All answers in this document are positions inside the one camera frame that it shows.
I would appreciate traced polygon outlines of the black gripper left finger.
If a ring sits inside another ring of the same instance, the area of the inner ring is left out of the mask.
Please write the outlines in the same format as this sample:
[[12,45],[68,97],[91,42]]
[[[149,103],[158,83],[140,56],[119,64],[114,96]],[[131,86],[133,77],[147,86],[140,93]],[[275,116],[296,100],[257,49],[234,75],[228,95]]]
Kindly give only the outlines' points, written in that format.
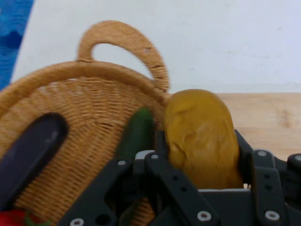
[[59,220],[61,226],[116,226],[122,211],[147,197],[155,212],[152,226],[218,226],[216,211],[167,160],[165,134],[143,159],[110,160]]

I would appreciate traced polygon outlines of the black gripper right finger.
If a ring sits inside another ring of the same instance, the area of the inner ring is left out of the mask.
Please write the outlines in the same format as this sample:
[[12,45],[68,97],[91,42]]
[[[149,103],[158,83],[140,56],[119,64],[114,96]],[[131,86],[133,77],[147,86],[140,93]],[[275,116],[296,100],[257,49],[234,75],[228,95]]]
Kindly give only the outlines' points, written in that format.
[[253,149],[235,131],[239,147],[239,168],[243,181],[251,186],[253,205],[237,226],[299,226],[301,224],[301,155],[286,161],[272,152]]

